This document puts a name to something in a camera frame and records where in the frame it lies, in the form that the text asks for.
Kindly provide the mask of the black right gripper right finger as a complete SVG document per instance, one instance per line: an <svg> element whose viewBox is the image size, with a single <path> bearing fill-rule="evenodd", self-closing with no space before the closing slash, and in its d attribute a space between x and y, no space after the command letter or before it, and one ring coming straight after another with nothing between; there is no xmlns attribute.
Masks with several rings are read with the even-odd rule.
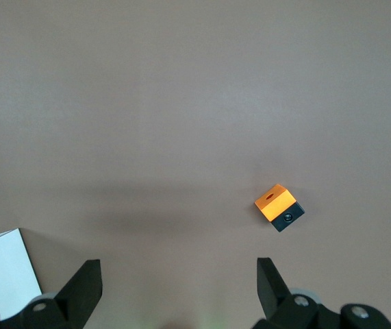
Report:
<svg viewBox="0 0 391 329"><path fill-rule="evenodd" d="M251 329L391 329L391 321L372 306L345 304L335 313L291 293L271 258L257 259L257 295L265 318Z"/></svg>

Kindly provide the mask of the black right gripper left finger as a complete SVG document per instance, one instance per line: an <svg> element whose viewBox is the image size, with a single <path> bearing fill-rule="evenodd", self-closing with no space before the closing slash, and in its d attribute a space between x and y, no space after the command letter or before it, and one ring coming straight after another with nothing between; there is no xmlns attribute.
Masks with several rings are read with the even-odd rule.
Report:
<svg viewBox="0 0 391 329"><path fill-rule="evenodd" d="M101 261L87 260L54 297L30 302L0 329L84 329L102 293Z"/></svg>

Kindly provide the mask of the white drawer cabinet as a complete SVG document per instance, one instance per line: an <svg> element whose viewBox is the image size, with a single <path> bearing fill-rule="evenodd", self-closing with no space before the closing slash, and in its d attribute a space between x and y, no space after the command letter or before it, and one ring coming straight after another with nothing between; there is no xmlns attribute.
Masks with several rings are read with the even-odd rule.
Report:
<svg viewBox="0 0 391 329"><path fill-rule="evenodd" d="M0 233L0 319L14 316L41 294L21 231Z"/></svg>

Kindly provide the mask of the orange box with black base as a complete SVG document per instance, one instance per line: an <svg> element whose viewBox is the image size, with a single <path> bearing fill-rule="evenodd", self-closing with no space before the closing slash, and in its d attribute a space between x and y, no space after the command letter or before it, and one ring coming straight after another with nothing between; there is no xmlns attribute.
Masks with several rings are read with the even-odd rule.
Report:
<svg viewBox="0 0 391 329"><path fill-rule="evenodd" d="M292 193L280 184L274 185L254 201L257 209L278 232L284 231L305 214Z"/></svg>

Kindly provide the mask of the brown table cover sheet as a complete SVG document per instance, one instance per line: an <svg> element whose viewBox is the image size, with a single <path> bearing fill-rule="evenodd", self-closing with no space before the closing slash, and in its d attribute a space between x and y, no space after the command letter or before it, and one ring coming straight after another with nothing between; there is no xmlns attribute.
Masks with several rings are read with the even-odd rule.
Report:
<svg viewBox="0 0 391 329"><path fill-rule="evenodd" d="M391 321L391 0L0 0L12 228L43 291L101 260L87 329L250 329L259 257Z"/></svg>

